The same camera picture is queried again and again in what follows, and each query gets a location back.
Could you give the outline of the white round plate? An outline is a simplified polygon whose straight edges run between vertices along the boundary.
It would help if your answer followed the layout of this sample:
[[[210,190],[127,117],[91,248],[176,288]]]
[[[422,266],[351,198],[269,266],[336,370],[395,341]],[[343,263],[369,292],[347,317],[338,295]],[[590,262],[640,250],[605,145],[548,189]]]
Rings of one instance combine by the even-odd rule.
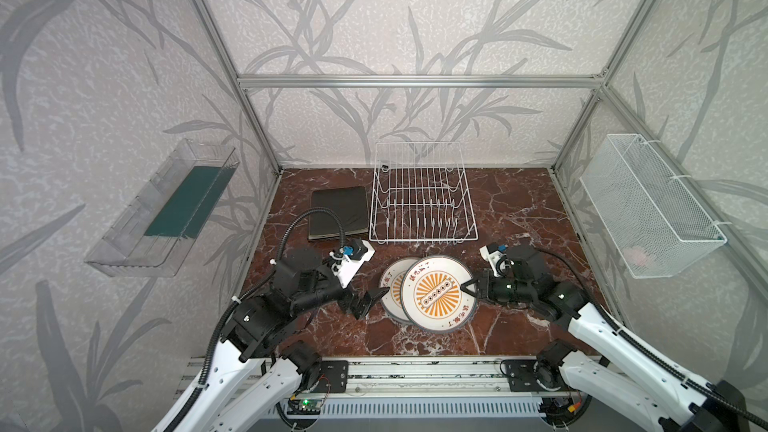
[[[462,329],[478,308],[478,301],[460,290],[460,284],[472,278],[458,259],[445,255],[419,259],[402,282],[404,312],[413,325],[427,332],[448,334]]]
[[[404,257],[391,263],[382,273],[379,286],[388,288],[381,299],[382,306],[389,318],[400,324],[410,324],[404,312],[401,300],[402,282],[406,272],[418,261],[417,257]]]

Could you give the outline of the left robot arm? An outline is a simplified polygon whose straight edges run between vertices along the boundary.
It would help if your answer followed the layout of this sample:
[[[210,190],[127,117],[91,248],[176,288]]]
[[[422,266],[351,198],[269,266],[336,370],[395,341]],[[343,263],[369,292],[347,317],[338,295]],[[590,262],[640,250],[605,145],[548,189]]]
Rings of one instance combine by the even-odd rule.
[[[217,321],[195,380],[157,423],[158,431],[247,431],[281,401],[311,390],[321,379],[322,357],[296,341],[276,350],[297,330],[299,319],[335,303],[356,319],[368,315],[387,288],[358,294],[352,280],[375,250],[348,238],[338,215],[313,207],[301,219],[331,218],[339,245],[326,258],[313,249],[285,252],[283,238],[259,283],[231,299]]]

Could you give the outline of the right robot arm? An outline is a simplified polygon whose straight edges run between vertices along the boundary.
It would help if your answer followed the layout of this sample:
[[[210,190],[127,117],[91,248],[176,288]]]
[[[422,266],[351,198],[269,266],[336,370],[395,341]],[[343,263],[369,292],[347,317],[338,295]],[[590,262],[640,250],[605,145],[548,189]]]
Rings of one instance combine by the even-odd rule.
[[[484,246],[487,269],[461,290],[495,306],[526,305],[602,358],[601,364],[563,340],[537,357],[540,385],[564,385],[596,399],[646,431],[747,431],[767,427],[747,409],[744,395],[722,380],[707,381],[621,325],[581,279],[558,281],[533,246]]]

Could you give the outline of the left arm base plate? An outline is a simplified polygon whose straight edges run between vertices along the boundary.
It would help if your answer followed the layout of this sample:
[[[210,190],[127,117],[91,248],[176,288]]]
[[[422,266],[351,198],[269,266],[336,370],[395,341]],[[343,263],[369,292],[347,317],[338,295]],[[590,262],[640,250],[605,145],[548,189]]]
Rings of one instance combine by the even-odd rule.
[[[309,375],[302,382],[302,393],[341,394],[347,389],[349,379],[347,360],[323,360],[309,370]]]

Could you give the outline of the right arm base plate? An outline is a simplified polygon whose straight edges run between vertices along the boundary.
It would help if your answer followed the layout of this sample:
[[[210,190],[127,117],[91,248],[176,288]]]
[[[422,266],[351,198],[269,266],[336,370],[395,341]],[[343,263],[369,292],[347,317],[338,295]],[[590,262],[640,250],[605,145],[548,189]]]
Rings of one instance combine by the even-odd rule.
[[[559,375],[548,381],[542,381],[537,372],[538,361],[533,357],[504,359],[500,362],[499,368],[511,392],[565,395],[576,392],[575,389],[567,386]]]

